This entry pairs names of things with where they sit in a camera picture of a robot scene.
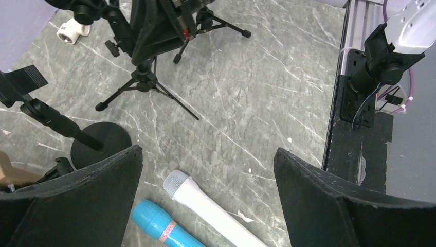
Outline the black round-base mic stand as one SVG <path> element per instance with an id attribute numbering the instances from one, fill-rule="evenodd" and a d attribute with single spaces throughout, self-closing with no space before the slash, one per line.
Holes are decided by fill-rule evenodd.
<path id="1" fill-rule="evenodd" d="M 73 138 L 70 157 L 76 169 L 100 162 L 132 145 L 128 132 L 113 122 L 97 122 L 84 129 L 45 102 L 29 94 L 47 85 L 34 66 L 1 72 L 1 103 L 10 108 L 22 102 L 20 110 L 64 137 Z"/>

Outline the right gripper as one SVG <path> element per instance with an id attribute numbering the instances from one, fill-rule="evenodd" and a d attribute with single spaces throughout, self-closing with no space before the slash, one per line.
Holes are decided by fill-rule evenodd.
<path id="1" fill-rule="evenodd" d="M 214 0 L 132 1 L 130 26 L 136 38 L 131 63 L 182 47 L 195 37 L 193 14 Z"/>

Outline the white microphone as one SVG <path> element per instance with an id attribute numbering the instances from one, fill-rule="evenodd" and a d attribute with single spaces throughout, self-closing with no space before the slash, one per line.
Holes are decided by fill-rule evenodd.
<path id="1" fill-rule="evenodd" d="M 234 246 L 266 246 L 206 195 L 191 176 L 174 170 L 162 185 L 172 200 L 192 210 Z"/>

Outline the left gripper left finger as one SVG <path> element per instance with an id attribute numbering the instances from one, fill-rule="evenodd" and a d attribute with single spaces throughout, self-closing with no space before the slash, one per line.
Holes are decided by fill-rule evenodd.
<path id="1" fill-rule="evenodd" d="M 143 168 L 133 145 L 61 177 L 1 194 L 1 246 L 121 246 Z"/>

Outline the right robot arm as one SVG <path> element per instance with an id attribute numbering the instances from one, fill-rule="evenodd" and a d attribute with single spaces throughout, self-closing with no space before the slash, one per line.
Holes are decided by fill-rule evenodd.
<path id="1" fill-rule="evenodd" d="M 132 63 L 175 50 L 195 37 L 193 14 L 211 1 L 132 1 L 130 26 L 136 37 Z M 365 40 L 366 61 L 350 75 L 355 92 L 369 94 L 399 82 L 435 42 L 435 1 L 410 1 Z"/>

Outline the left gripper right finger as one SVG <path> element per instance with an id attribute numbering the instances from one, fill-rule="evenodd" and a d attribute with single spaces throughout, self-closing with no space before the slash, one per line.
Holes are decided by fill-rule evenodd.
<path id="1" fill-rule="evenodd" d="M 292 246 L 435 246 L 435 204 L 373 191 L 283 148 L 274 174 Z"/>

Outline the black tripod stand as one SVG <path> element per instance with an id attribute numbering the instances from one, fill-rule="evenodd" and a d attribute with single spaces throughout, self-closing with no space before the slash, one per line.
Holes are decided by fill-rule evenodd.
<path id="1" fill-rule="evenodd" d="M 243 30 L 221 18 L 218 18 L 217 16 L 215 16 L 214 12 L 212 10 L 210 10 L 208 7 L 204 7 L 202 9 L 200 9 L 197 12 L 197 16 L 196 16 L 196 25 L 200 25 L 200 29 L 196 31 L 195 35 L 197 34 L 203 34 L 203 33 L 207 33 L 216 29 L 220 29 L 220 28 L 231 28 L 232 30 L 235 30 L 237 32 L 239 32 L 243 37 L 246 38 L 250 38 L 251 37 L 251 32 L 248 30 Z M 188 36 L 188 30 L 184 31 L 185 34 L 185 42 L 183 44 L 183 46 L 181 47 L 180 51 L 176 54 L 176 56 L 173 59 L 173 62 L 175 64 L 178 64 L 181 60 L 182 54 L 184 53 L 187 45 L 189 44 L 189 42 L 194 39 L 194 35 L 192 36 Z"/>
<path id="2" fill-rule="evenodd" d="M 106 20 L 114 34 L 113 41 L 105 42 L 107 49 L 114 57 L 118 57 L 121 52 L 124 52 L 131 58 L 136 38 L 130 26 L 130 19 L 125 18 L 119 1 L 48 1 L 48 4 L 57 9 L 70 10 L 74 14 L 74 19 L 83 25 L 91 25 L 100 19 Z M 98 103 L 95 107 L 96 111 L 105 110 L 112 101 L 125 91 L 156 91 L 174 100 L 194 119 L 198 120 L 199 118 L 190 109 L 159 82 L 156 76 L 156 67 L 157 56 L 135 66 L 136 69 L 131 73 L 131 79 L 108 99 Z"/>

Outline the white pipe elbow fitting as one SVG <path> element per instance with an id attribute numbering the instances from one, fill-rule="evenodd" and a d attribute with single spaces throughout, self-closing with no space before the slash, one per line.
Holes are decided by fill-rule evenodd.
<path id="1" fill-rule="evenodd" d="M 90 27 L 91 25 L 82 25 L 71 18 L 61 25 L 56 35 L 61 41 L 74 45 L 80 36 L 87 37 L 90 34 Z"/>

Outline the cyan blue microphone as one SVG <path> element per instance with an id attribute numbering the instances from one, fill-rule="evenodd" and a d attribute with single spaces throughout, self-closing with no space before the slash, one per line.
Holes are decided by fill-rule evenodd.
<path id="1" fill-rule="evenodd" d="M 152 201 L 140 201 L 132 211 L 132 219 L 143 232 L 166 246 L 204 246 Z"/>

